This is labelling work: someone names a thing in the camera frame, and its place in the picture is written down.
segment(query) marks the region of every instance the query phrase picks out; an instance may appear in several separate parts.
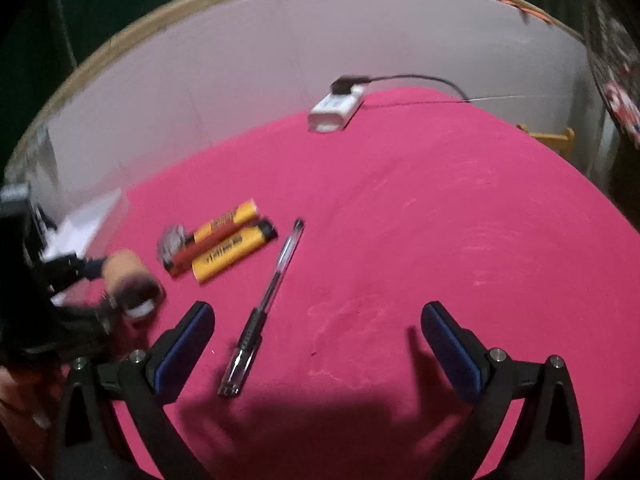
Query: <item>black cable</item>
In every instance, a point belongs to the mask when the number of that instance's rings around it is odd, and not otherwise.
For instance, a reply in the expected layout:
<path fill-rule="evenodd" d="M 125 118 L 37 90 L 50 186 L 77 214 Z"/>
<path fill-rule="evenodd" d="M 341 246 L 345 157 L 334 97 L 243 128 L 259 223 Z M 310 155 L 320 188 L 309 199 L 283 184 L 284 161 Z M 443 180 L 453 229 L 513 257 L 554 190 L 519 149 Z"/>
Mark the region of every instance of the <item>black cable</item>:
<path fill-rule="evenodd" d="M 354 85 L 369 84 L 375 81 L 388 81 L 389 79 L 425 79 L 427 81 L 437 81 L 449 86 L 450 88 L 453 88 L 457 92 L 457 94 L 462 97 L 462 100 L 465 103 L 470 102 L 469 97 L 466 95 L 466 93 L 455 83 L 449 81 L 448 79 L 444 79 L 443 77 L 425 74 L 395 74 L 381 75 L 376 77 L 371 77 L 368 75 L 343 75 L 331 84 L 331 93 L 338 95 L 348 95 L 351 93 L 351 88 Z"/>

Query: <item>white power adapter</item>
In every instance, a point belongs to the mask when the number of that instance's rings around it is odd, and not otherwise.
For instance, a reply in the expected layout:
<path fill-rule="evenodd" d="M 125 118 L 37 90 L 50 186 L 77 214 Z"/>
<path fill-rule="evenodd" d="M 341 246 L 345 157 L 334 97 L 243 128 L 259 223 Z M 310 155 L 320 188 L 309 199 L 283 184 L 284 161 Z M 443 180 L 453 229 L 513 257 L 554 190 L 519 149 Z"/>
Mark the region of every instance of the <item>white power adapter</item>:
<path fill-rule="evenodd" d="M 362 104 L 365 85 L 353 85 L 350 94 L 327 94 L 308 115 L 309 129 L 326 134 L 342 130 Z"/>

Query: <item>black cap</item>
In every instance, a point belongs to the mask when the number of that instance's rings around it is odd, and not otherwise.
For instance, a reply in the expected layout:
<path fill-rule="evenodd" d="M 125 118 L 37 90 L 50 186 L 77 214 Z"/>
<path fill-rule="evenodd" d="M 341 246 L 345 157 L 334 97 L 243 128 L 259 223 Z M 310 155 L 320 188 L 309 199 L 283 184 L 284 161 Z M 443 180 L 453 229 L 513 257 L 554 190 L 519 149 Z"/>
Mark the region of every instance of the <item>black cap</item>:
<path fill-rule="evenodd" d="M 278 232 L 276 228 L 273 226 L 271 222 L 269 222 L 266 218 L 261 218 L 256 223 L 256 227 L 262 231 L 262 236 L 264 236 L 264 240 L 270 242 L 274 238 L 278 237 Z"/>

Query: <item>white wall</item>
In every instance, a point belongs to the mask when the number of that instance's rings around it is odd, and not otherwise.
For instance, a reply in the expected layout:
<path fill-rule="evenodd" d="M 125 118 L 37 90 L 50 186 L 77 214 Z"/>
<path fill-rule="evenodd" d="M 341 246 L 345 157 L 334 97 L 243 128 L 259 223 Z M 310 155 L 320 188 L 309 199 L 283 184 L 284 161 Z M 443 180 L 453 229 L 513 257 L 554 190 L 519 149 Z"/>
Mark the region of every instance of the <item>white wall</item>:
<path fill-rule="evenodd" d="M 602 105 L 584 45 L 496 0 L 232 0 L 139 44 L 49 118 L 47 193 L 59 216 L 310 108 L 339 75 L 399 72 L 492 97 L 476 104 L 532 131 L 579 123 L 579 169 L 597 150 Z"/>

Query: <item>yellow chair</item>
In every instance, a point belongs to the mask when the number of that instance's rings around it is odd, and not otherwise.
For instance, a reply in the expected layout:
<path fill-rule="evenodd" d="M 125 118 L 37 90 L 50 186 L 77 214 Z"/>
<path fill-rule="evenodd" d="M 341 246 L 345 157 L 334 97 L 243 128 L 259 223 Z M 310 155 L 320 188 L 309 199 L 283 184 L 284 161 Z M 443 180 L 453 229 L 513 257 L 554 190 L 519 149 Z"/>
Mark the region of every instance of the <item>yellow chair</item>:
<path fill-rule="evenodd" d="M 522 130 L 546 147 L 557 152 L 562 158 L 568 158 L 574 146 L 575 132 L 571 128 L 567 128 L 562 135 L 556 134 L 533 134 L 529 131 L 526 124 L 516 124 L 516 128 Z"/>

